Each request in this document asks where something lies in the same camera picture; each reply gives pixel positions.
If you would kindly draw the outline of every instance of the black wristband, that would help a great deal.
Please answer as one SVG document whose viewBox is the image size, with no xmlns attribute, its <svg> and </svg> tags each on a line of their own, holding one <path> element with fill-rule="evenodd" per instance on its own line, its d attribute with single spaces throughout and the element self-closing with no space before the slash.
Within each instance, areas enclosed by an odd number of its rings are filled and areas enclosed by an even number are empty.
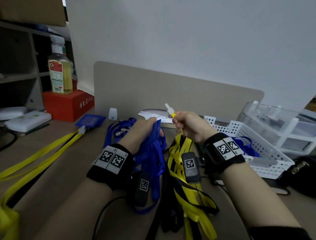
<svg viewBox="0 0 316 240">
<path fill-rule="evenodd" d="M 223 140 L 224 138 L 227 138 L 227 136 L 224 133 L 216 133 L 204 142 L 204 147 L 212 155 L 215 161 L 214 164 L 217 167 L 216 170 L 219 173 L 222 173 L 226 168 L 233 164 L 245 162 L 243 155 L 236 155 L 228 160 L 223 158 L 223 156 L 219 153 L 219 151 L 213 144 L 220 140 Z"/>
<path fill-rule="evenodd" d="M 120 167 L 118 173 L 115 174 L 114 172 L 109 171 L 105 168 L 93 165 L 88 171 L 87 177 L 96 182 L 105 183 L 112 190 L 115 190 L 117 188 L 122 188 L 126 184 L 128 178 L 131 176 L 134 170 L 136 163 L 134 162 L 133 155 L 120 144 L 112 144 L 111 147 L 122 150 L 123 152 L 128 154 L 122 166 Z M 115 156 L 111 157 L 111 159 L 109 160 L 109 165 L 113 163 L 114 157 Z"/>
</svg>

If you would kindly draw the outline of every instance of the wooden desk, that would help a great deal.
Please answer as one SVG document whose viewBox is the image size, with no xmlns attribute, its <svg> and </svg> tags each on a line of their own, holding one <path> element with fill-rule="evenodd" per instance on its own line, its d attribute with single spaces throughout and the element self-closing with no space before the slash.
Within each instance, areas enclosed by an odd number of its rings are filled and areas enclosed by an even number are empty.
<svg viewBox="0 0 316 240">
<path fill-rule="evenodd" d="M 73 123 L 55 120 L 50 123 L 48 127 L 20 137 L 15 144 L 0 152 L 0 171 L 21 162 L 54 140 L 76 130 Z M 32 239 L 52 213 L 85 178 L 90 164 L 102 149 L 109 124 L 110 121 L 106 120 L 100 128 L 87 131 L 47 169 L 16 204 L 14 209 L 21 213 L 21 240 Z M 175 130 L 166 129 L 165 133 L 167 143 L 170 145 L 176 135 Z M 0 183 L 0 193 L 2 194 L 16 181 Z M 218 239 L 248 239 L 241 219 L 226 193 L 221 188 L 212 186 L 208 179 L 203 179 L 202 189 L 213 198 L 220 209 L 217 216 L 210 216 Z M 290 191 L 292 192 L 290 196 L 281 196 L 282 201 L 302 227 L 309 232 L 311 238 L 316 239 L 314 228 L 316 201 L 292 189 Z M 113 198 L 120 194 L 123 193 L 115 192 Z M 118 200 L 108 208 L 96 239 L 145 239 L 155 211 L 156 209 L 153 209 L 149 214 L 137 215 L 126 206 L 124 200 Z M 184 240 L 184 227 L 178 233 L 163 233 L 159 228 L 156 239 Z"/>
</svg>

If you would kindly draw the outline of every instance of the plastic bottle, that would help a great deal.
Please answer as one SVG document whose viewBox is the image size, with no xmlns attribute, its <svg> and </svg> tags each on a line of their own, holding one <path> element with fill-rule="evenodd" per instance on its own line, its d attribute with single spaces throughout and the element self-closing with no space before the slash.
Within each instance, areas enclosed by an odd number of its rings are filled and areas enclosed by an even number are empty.
<svg viewBox="0 0 316 240">
<path fill-rule="evenodd" d="M 51 35 L 52 55 L 48 57 L 52 91 L 69 94 L 73 91 L 70 60 L 66 57 L 65 39 Z"/>
</svg>

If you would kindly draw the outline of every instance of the white device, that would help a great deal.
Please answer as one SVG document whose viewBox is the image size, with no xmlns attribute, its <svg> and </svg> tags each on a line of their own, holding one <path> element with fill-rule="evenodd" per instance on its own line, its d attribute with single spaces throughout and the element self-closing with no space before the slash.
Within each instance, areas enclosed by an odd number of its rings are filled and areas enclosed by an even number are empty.
<svg viewBox="0 0 316 240">
<path fill-rule="evenodd" d="M 27 107 L 8 107 L 0 109 L 0 120 L 9 120 L 27 113 Z"/>
<path fill-rule="evenodd" d="M 115 120 L 118 119 L 118 111 L 116 108 L 110 108 L 109 110 L 109 120 Z"/>
<path fill-rule="evenodd" d="M 52 119 L 47 112 L 32 111 L 17 118 L 4 122 L 8 129 L 17 132 L 28 132 Z"/>
</svg>

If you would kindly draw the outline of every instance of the black bag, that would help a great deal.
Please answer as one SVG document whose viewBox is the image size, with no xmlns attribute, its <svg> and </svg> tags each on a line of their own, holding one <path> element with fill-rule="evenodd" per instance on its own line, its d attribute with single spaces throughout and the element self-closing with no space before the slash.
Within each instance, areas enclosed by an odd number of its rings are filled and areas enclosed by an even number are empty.
<svg viewBox="0 0 316 240">
<path fill-rule="evenodd" d="M 316 197 L 316 155 L 294 159 L 295 165 L 286 171 L 281 181 L 298 192 Z"/>
</svg>

